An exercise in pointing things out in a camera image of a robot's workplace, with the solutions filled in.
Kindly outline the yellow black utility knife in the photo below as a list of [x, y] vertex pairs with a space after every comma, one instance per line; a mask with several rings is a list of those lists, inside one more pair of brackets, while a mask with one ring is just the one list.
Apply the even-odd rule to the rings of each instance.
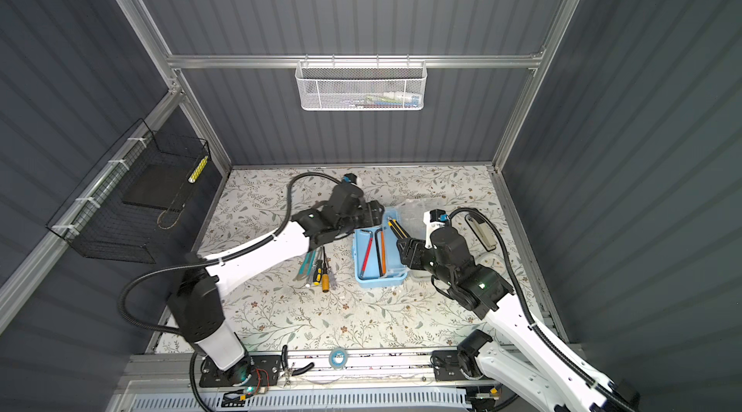
[[406, 232], [406, 230], [404, 230], [404, 228], [402, 228], [402, 226], [394, 218], [388, 219], [388, 226], [398, 240], [403, 240], [410, 237], [408, 232]]

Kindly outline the orange handled hex key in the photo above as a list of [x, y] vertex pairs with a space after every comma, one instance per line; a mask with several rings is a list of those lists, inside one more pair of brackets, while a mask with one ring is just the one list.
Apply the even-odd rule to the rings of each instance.
[[382, 226], [376, 232], [376, 244], [378, 245], [377, 254], [379, 258], [380, 276], [384, 277], [386, 276], [388, 269], [386, 268], [386, 239], [384, 228]]

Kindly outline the black hex key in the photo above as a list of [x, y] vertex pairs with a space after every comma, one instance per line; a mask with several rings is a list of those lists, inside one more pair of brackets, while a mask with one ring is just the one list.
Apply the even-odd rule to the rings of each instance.
[[381, 228], [376, 228], [373, 232], [372, 241], [374, 245], [374, 252], [375, 252], [375, 259], [377, 263], [377, 278], [382, 276], [382, 255], [381, 255], [381, 248], [380, 248], [380, 232]]

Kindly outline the blue plastic tool box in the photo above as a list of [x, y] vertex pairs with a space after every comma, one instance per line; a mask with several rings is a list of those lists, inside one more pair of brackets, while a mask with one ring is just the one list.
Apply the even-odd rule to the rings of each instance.
[[[426, 226], [423, 223], [423, 214], [433, 209], [442, 209], [445, 213], [448, 213], [448, 211], [445, 211], [438, 203], [408, 201], [398, 208], [392, 207], [386, 209], [380, 226], [375, 226], [374, 228], [362, 228], [361, 230], [354, 232], [352, 258], [355, 265], [355, 278], [361, 288], [392, 288], [393, 286], [400, 286], [400, 284], [403, 284], [403, 282], [410, 277], [431, 277], [431, 275], [424, 270], [410, 270], [400, 262], [398, 249], [396, 247], [398, 239], [394, 236], [388, 226], [388, 219], [394, 218], [402, 228], [408, 232], [411, 238], [425, 239]], [[386, 276], [377, 278], [377, 263], [373, 245], [364, 279], [361, 280], [361, 278], [359, 278], [359, 273], [361, 272], [361, 265], [368, 242], [368, 236], [362, 232], [362, 230], [371, 230], [371, 232], [374, 232], [376, 228], [380, 228], [381, 226], [384, 228], [386, 239], [386, 268], [388, 269], [388, 272], [386, 273]]]

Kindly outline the red handled hex key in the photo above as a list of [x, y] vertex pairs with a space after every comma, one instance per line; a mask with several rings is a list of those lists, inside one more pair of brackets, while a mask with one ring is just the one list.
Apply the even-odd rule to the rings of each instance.
[[364, 232], [368, 236], [368, 242], [367, 242], [367, 246], [366, 246], [366, 250], [365, 250], [363, 262], [362, 262], [362, 265], [361, 265], [361, 272], [359, 273], [359, 278], [361, 278], [361, 280], [364, 279], [365, 272], [366, 272], [366, 269], [367, 269], [367, 266], [368, 266], [368, 263], [369, 263], [369, 259], [370, 259], [371, 249], [372, 249], [373, 243], [374, 243], [374, 233], [371, 232], [371, 230], [362, 230], [362, 232]]

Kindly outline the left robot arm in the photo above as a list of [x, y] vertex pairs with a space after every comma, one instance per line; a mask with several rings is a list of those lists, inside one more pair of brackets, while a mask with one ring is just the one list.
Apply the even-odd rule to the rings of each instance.
[[197, 259], [196, 269], [180, 273], [167, 305], [183, 337], [197, 353], [213, 361], [231, 384], [243, 386], [255, 377], [255, 367], [247, 349], [224, 315], [222, 299], [248, 280], [272, 267], [306, 255], [355, 230], [382, 224], [385, 208], [378, 201], [367, 201], [357, 186], [357, 176], [331, 177], [330, 198], [294, 213], [293, 186], [304, 172], [287, 185], [287, 213], [279, 227], [259, 238]]

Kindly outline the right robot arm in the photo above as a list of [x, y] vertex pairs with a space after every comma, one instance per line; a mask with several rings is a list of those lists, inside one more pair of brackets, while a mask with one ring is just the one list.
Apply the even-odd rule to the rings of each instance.
[[411, 237], [394, 220], [388, 223], [404, 265], [428, 272], [432, 284], [443, 283], [440, 294], [506, 336], [521, 353], [510, 355], [477, 329], [457, 346], [463, 375], [496, 380], [540, 411], [638, 410], [641, 396], [635, 388], [612, 381], [533, 316], [510, 263], [503, 277], [475, 261], [452, 226], [454, 216], [441, 209], [425, 212], [424, 239]]

